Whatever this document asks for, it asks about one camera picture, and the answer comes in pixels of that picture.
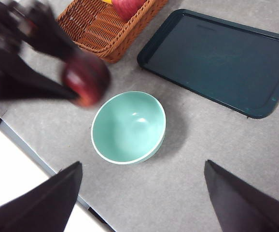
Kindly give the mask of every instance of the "bowl rim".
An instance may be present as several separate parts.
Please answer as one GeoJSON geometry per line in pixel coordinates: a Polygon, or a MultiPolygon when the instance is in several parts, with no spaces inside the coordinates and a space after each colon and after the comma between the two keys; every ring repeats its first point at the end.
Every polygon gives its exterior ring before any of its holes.
{"type": "Polygon", "coordinates": [[[90,131],[90,137],[91,137],[91,141],[92,141],[92,145],[95,149],[95,151],[98,153],[99,156],[101,156],[103,159],[105,159],[106,161],[110,162],[110,163],[114,163],[114,164],[132,164],[132,163],[137,163],[137,162],[140,162],[141,160],[145,160],[145,158],[147,158],[149,155],[151,155],[155,150],[156,148],[160,145],[160,143],[162,143],[163,141],[163,138],[164,138],[164,134],[165,134],[165,130],[166,130],[166,115],[165,115],[165,111],[164,111],[164,108],[162,106],[162,104],[159,102],[159,100],[157,98],[155,98],[154,96],[152,96],[151,94],[149,93],[146,93],[146,92],[142,92],[142,91],[126,91],[126,92],[123,92],[123,93],[120,93],[120,94],[117,94],[115,96],[113,96],[112,98],[110,98],[109,100],[107,100],[100,108],[99,110],[97,111],[93,121],[92,121],[92,126],[91,126],[91,131],[90,131]],[[95,125],[95,121],[96,121],[96,118],[98,117],[100,111],[103,109],[103,107],[105,107],[109,102],[111,102],[113,99],[123,95],[123,94],[126,94],[126,93],[141,93],[141,94],[145,94],[145,95],[148,95],[149,97],[153,98],[157,104],[159,105],[161,111],[162,111],[162,116],[163,116],[163,128],[162,128],[162,133],[158,139],[158,142],[153,146],[153,148],[148,151],[146,154],[144,154],[143,156],[137,158],[137,159],[134,159],[134,160],[131,160],[131,161],[114,161],[114,160],[111,160],[107,157],[105,157],[104,155],[102,155],[102,153],[98,150],[96,144],[95,144],[95,141],[94,141],[94,137],[93,137],[93,128],[94,128],[94,125],[95,125]]]}

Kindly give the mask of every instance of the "teal bowl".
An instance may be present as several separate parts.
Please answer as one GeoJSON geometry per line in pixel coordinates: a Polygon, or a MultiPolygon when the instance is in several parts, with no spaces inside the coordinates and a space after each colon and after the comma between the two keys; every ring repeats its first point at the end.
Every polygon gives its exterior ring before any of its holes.
{"type": "Polygon", "coordinates": [[[115,164],[145,161],[160,148],[165,112],[153,96],[138,91],[118,94],[97,112],[91,140],[97,153],[115,164]]]}

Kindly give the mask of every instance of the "yellow fruit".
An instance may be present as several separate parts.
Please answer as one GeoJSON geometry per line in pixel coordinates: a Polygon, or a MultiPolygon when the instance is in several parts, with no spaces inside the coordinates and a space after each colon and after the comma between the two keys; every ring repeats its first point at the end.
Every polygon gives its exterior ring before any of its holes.
{"type": "Polygon", "coordinates": [[[102,0],[103,2],[106,2],[108,4],[111,4],[112,3],[112,0],[102,0]]]}

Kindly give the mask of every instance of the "wicker basket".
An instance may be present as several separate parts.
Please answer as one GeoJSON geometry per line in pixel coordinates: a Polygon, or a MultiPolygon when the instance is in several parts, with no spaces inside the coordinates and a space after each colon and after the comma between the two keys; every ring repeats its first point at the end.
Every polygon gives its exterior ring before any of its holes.
{"type": "Polygon", "coordinates": [[[124,22],[111,5],[101,0],[74,0],[57,21],[81,49],[115,63],[166,3],[147,0],[124,22]]]}

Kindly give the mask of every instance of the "tray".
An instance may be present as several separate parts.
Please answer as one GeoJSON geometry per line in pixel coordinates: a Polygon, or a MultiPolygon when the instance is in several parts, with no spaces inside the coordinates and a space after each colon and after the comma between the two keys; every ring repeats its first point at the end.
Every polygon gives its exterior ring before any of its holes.
{"type": "Polygon", "coordinates": [[[141,67],[252,118],[279,101],[279,34],[185,9],[138,55],[141,67]]]}
{"type": "Polygon", "coordinates": [[[81,49],[115,63],[166,3],[147,0],[124,22],[111,5],[101,0],[74,0],[57,21],[81,49]]]}

